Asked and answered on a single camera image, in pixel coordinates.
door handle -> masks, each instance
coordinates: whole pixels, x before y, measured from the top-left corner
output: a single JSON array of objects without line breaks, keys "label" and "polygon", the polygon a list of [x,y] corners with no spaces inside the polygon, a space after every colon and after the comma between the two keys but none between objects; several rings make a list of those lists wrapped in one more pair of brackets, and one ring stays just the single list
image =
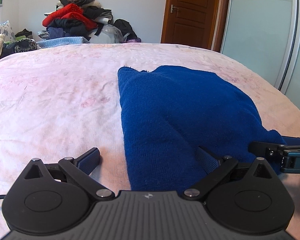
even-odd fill
[{"label": "door handle", "polygon": [[171,10],[170,10],[170,13],[173,13],[173,10],[174,9],[179,9],[178,7],[175,7],[173,4],[171,5]]}]

bed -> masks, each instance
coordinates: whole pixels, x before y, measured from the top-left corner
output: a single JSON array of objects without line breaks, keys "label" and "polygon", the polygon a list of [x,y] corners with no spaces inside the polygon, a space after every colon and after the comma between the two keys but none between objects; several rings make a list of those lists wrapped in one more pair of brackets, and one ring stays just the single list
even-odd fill
[{"label": "bed", "polygon": [[[121,127],[117,71],[182,65],[215,72],[249,95],[263,125],[300,137],[300,111],[242,64],[219,53],[171,44],[80,44],[0,60],[0,194],[34,157],[55,163],[98,147],[91,176],[111,190],[130,189]],[[281,175],[295,202],[287,231],[300,240],[300,175]],[[0,238],[9,231],[0,208]]]}]

green object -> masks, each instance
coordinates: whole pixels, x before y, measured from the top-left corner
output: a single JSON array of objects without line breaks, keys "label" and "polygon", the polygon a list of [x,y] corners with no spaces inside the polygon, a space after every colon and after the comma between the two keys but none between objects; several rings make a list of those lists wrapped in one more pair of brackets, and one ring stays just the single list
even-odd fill
[{"label": "green object", "polygon": [[7,42],[5,42],[4,44],[10,45],[10,44],[15,43],[15,42],[17,42],[17,41],[20,41],[20,40],[22,40],[22,39],[24,39],[24,38],[26,38],[26,36],[16,37],[16,41],[14,41],[14,42],[12,42],[12,41],[7,41]]}]

door frame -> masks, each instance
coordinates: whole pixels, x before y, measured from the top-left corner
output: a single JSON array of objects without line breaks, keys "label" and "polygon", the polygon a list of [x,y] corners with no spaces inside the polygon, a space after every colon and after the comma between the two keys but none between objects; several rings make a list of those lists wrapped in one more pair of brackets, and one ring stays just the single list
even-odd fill
[{"label": "door frame", "polygon": [[[210,30],[208,49],[220,52],[223,35],[226,27],[229,0],[216,0],[213,12],[213,22]],[[168,17],[170,14],[171,0],[166,0],[164,10],[161,43],[165,43],[167,35]]]}]

blue blanket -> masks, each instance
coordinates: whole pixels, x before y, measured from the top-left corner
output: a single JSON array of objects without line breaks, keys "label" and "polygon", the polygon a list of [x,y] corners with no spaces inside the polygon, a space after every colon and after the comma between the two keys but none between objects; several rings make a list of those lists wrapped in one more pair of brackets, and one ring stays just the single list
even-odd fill
[{"label": "blue blanket", "polygon": [[64,38],[57,38],[47,41],[38,41],[37,44],[42,49],[46,48],[54,48],[63,45],[70,45],[70,44],[82,44],[82,43],[90,43],[84,37],[64,37]]},{"label": "blue blanket", "polygon": [[[118,71],[122,128],[132,190],[182,192],[207,174],[198,146],[252,162],[252,141],[285,144],[267,131],[253,101],[216,74],[181,66]],[[278,171],[279,164],[272,163]]]}]

